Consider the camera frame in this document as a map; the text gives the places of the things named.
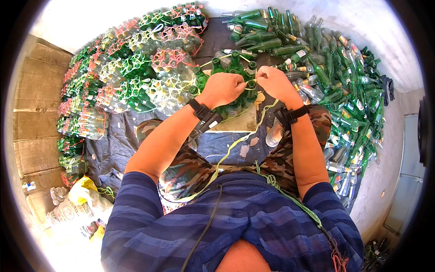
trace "concrete floor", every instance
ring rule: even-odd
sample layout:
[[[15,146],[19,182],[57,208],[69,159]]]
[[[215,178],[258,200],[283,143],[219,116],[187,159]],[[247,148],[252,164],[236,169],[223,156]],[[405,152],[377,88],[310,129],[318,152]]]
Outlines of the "concrete floor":
[[[364,243],[375,237],[387,217],[402,164],[404,115],[418,112],[418,102],[423,94],[422,90],[404,94],[395,92],[396,99],[385,108],[387,122],[384,126],[384,148],[379,150],[381,163],[371,163],[366,170],[351,212]]]

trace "striped shirt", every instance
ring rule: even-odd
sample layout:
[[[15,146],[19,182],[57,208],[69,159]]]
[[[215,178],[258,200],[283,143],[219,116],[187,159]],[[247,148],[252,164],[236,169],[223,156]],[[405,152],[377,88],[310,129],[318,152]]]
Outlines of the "striped shirt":
[[[106,271],[179,271],[203,232],[219,195],[217,212],[190,258],[186,271],[214,271],[231,245],[253,244],[272,271],[335,271],[325,234],[292,200],[266,179],[247,172],[218,177],[196,202],[163,215],[154,181],[145,174],[124,175],[101,249]],[[335,239],[347,271],[360,271],[361,236],[331,186],[311,187],[304,204]]]

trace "forearm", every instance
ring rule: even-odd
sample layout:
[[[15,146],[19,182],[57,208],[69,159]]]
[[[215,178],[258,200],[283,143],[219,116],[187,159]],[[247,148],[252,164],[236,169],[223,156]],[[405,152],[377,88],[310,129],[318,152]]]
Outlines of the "forearm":
[[[302,100],[293,99],[286,103],[287,109],[298,109],[303,106]],[[293,167],[296,184],[301,198],[313,185],[328,181],[325,159],[316,133],[308,114],[298,118],[291,124],[293,140]]]
[[[198,122],[189,105],[177,111],[145,138],[128,161],[125,173],[142,172],[157,182]]]

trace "man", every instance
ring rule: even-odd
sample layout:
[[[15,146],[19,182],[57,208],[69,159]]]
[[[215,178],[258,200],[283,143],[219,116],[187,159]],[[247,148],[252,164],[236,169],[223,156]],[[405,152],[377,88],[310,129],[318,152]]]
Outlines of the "man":
[[[261,67],[257,83],[288,110],[304,106],[278,69]],[[213,109],[234,101],[245,87],[241,75],[218,73],[195,99]],[[325,169],[322,149],[331,117],[320,105],[309,109],[291,124],[291,133],[270,132],[275,141],[282,139],[260,164],[261,175],[250,168],[230,168],[193,203],[167,215],[159,190],[173,199],[192,195],[215,169],[192,149],[180,150],[199,121],[190,105],[163,122],[139,125],[142,143],[127,163],[103,238],[104,269],[360,271],[361,237]],[[284,193],[300,197],[321,226],[314,214],[270,186],[270,175]],[[157,188],[159,179],[163,189]]]

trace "white wall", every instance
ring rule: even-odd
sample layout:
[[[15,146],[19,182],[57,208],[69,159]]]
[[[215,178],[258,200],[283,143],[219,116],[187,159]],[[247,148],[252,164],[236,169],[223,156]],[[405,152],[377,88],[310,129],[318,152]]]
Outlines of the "white wall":
[[[368,46],[376,57],[381,58],[379,70],[393,78],[396,90],[407,92],[423,88],[420,65],[411,42],[384,0],[215,0],[196,3],[203,4],[203,11],[211,17],[218,17],[225,11],[268,6],[278,8],[280,12],[290,9],[302,22],[315,14],[324,19],[324,27],[339,30],[359,48]],[[174,4],[179,3],[168,0],[51,0],[30,33],[76,53],[109,27],[160,8],[169,10]]]

